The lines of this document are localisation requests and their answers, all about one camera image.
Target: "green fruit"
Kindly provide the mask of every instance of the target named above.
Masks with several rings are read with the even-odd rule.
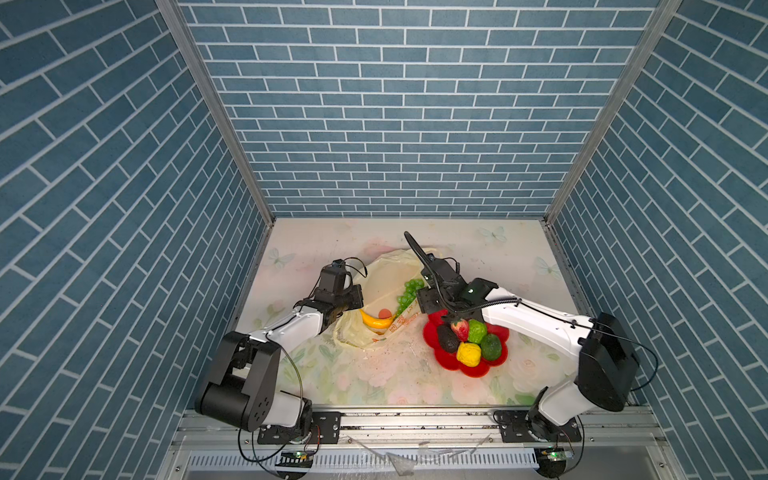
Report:
[[[480,350],[482,351],[482,358],[493,362],[502,356],[502,341],[493,333],[489,333],[480,342]]]
[[[488,329],[485,328],[483,322],[478,322],[475,319],[469,320],[469,337],[467,337],[469,342],[479,344],[486,333],[488,333]]]

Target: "blue brick wall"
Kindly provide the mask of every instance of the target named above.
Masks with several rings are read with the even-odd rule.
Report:
[[[768,472],[766,25],[763,0],[683,0],[555,224],[658,352],[645,394],[691,478]]]
[[[0,478],[157,473],[263,229],[152,0],[0,2]]]
[[[540,217],[656,3],[181,2],[270,205],[301,217]]]

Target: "red bowl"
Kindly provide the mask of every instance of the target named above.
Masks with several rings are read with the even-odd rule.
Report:
[[[440,342],[437,340],[437,327],[442,325],[442,316],[446,313],[448,313],[448,310],[431,313],[429,321],[424,325],[424,330],[422,331],[424,341],[435,351],[435,360],[437,360],[437,363],[442,368],[451,371],[461,370],[464,375],[478,379],[488,373],[492,366],[499,366],[506,361],[509,329],[498,325],[485,324],[486,328],[488,328],[488,333],[493,333],[502,341],[502,354],[492,362],[481,357],[480,363],[477,366],[467,366],[456,359],[455,353],[448,353],[442,349]]]

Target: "plastic bag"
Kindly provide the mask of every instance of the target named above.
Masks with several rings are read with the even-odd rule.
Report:
[[[424,251],[439,257],[437,249],[425,248]],[[412,250],[384,253],[371,262],[368,265],[367,277],[358,273],[353,278],[354,283],[362,287],[362,300],[365,303],[362,310],[376,318],[382,309],[395,312],[398,306],[397,297],[402,295],[405,283],[414,278],[421,278],[422,268],[424,266]],[[336,322],[333,340],[337,344],[375,349],[386,344],[385,340],[394,337],[402,327],[411,323],[421,313],[419,302],[414,300],[386,331],[377,333],[362,322],[360,310],[348,310]]]

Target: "bunch of grapes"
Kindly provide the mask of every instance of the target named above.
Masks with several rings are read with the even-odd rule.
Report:
[[[420,278],[415,278],[406,282],[406,291],[401,296],[397,297],[398,307],[397,313],[395,313],[395,318],[400,316],[400,314],[408,308],[408,305],[415,300],[416,292],[422,288],[424,288],[424,280]]]

